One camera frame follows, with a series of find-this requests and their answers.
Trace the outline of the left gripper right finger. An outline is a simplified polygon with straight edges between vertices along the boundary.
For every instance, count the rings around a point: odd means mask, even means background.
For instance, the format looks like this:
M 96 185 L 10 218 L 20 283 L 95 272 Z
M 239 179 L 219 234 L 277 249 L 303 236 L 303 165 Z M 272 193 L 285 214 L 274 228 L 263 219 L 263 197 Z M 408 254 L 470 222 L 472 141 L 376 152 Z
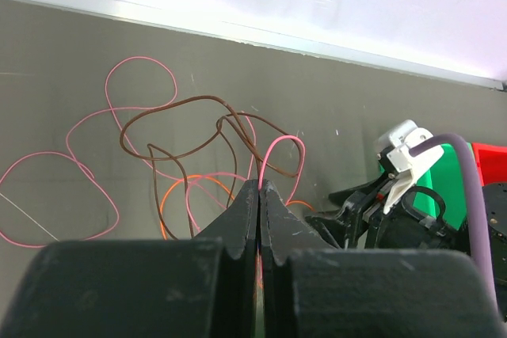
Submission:
M 500 337 L 472 260 L 456 251 L 335 249 L 259 192 L 267 337 Z

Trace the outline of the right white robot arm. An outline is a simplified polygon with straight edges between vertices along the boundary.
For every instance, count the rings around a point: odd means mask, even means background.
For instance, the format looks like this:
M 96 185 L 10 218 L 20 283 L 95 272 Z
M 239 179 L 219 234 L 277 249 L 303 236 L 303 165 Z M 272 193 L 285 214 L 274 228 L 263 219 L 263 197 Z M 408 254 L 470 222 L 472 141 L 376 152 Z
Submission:
M 466 160 L 440 136 L 406 120 L 376 145 L 380 174 L 329 195 L 335 211 L 305 221 L 330 245 L 355 249 L 452 249 L 469 253 L 475 240 L 506 259 L 506 161 L 486 181 L 479 145 L 465 142 Z

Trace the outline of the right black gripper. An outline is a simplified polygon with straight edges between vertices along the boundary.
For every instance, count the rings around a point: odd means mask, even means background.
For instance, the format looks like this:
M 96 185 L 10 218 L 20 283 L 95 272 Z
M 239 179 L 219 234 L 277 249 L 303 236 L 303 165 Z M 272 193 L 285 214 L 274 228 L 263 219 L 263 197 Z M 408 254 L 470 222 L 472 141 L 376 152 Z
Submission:
M 366 249 L 463 249 L 463 228 L 444 219 L 446 204 L 430 188 L 413 186 L 385 215 L 394 187 L 386 174 L 374 181 L 329 194 L 335 211 L 312 212 L 304 220 L 338 249 L 355 249 L 364 235 Z

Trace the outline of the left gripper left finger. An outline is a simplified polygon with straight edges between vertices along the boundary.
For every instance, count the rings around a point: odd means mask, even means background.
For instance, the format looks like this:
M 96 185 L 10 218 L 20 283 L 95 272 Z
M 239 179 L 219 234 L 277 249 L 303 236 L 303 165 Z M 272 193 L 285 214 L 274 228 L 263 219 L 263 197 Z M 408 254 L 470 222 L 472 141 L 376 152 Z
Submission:
M 65 241 L 32 260 L 4 337 L 251 337 L 259 189 L 192 239 Z

